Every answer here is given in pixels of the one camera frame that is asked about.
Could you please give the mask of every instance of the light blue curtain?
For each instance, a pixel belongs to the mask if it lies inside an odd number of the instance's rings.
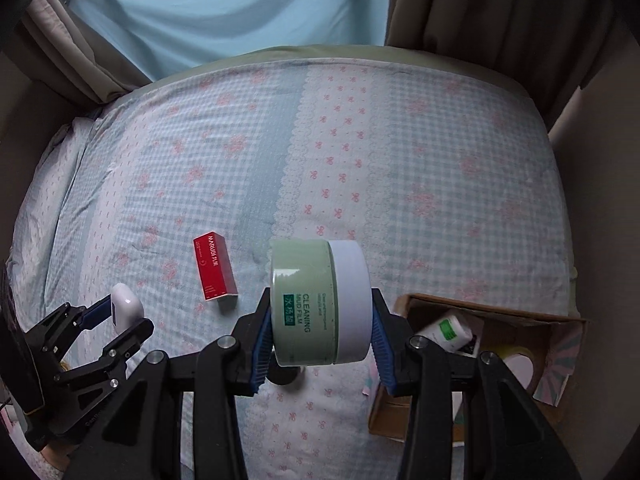
[[[383,44],[388,0],[69,0],[69,7],[157,80],[261,48]]]

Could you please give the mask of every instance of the brown curtain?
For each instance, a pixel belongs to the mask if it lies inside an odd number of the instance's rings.
[[[33,0],[4,52],[31,79],[83,107],[150,82],[59,0]]]
[[[386,44],[514,78],[551,127],[628,38],[609,0],[391,0]]]

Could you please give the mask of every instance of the screw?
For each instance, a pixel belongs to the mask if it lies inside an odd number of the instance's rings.
[[[490,364],[495,358],[495,354],[493,352],[482,352],[480,359],[484,364]]]
[[[409,339],[409,344],[415,348],[425,348],[427,346],[427,338],[421,335],[414,335],[411,339]]]
[[[221,338],[218,339],[218,346],[220,348],[231,348],[233,345],[236,344],[236,338],[233,337],[232,335],[223,335]]]
[[[152,350],[146,356],[146,360],[149,364],[153,365],[157,365],[159,362],[162,362],[162,359],[164,359],[164,353],[161,350]]]

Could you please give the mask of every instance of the wall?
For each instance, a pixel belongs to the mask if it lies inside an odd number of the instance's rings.
[[[0,261],[9,255],[15,218],[40,155],[79,111],[0,52]]]
[[[640,423],[640,47],[574,95],[551,132],[591,320],[560,435],[584,480],[600,480]]]

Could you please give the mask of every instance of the white round lid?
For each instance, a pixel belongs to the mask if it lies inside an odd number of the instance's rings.
[[[527,388],[533,378],[533,363],[526,355],[514,354],[504,358],[504,364],[511,370],[523,388]]]
[[[369,269],[355,240],[329,240],[338,296],[336,364],[362,361],[371,344],[373,301]]]

